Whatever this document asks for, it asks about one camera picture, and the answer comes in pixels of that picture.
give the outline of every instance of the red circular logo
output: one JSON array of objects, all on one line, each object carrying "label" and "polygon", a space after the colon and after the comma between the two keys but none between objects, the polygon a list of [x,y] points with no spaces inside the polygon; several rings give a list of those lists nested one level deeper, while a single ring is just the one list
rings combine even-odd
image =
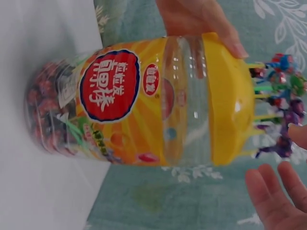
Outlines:
[{"label": "red circular logo", "polygon": [[140,86],[138,57],[128,50],[98,57],[80,82],[80,100],[91,119],[115,121],[132,109]]}]

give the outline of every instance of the lollipop jar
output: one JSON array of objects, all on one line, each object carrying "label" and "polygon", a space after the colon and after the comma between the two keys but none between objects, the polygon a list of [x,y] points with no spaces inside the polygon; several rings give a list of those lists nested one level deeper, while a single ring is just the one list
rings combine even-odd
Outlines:
[{"label": "lollipop jar", "polygon": [[52,61],[26,89],[26,122],[52,154],[143,166],[228,164],[253,116],[244,64],[215,34]]}]

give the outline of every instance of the round candy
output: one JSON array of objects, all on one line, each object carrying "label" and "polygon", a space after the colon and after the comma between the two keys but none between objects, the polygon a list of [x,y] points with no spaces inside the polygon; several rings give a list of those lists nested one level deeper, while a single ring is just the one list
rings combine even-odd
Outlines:
[{"label": "round candy", "polygon": [[138,155],[138,159],[143,162],[153,163],[158,162],[159,158],[156,155],[153,155],[151,152],[146,152]]},{"label": "round candy", "polygon": [[174,140],[177,137],[177,132],[174,128],[164,130],[164,140]]}]

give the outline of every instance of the hand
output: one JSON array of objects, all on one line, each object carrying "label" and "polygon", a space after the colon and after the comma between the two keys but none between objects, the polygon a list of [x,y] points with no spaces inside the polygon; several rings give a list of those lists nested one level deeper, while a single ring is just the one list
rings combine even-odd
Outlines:
[{"label": "hand", "polygon": [[294,124],[289,125],[289,138],[299,147],[307,150],[307,125],[297,126]]},{"label": "hand", "polygon": [[278,173],[295,206],[287,199],[270,165],[246,173],[248,194],[259,218],[266,230],[306,230],[307,189],[289,162],[280,163]]},{"label": "hand", "polygon": [[216,0],[156,0],[167,35],[216,32],[236,58],[247,58],[238,32]]}]

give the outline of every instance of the green fabric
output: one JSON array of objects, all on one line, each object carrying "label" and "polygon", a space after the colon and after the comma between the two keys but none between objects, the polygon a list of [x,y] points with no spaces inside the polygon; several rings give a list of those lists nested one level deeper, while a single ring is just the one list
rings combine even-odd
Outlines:
[{"label": "green fabric", "polygon": [[[296,0],[219,0],[240,33],[248,61],[292,53],[305,70],[307,5]],[[95,0],[104,46],[165,35],[154,0]],[[269,139],[250,140],[267,144]],[[306,151],[294,146],[290,161],[307,183]],[[260,230],[244,174],[281,159],[241,157],[227,167],[143,168],[111,166],[88,218],[89,230]]]}]

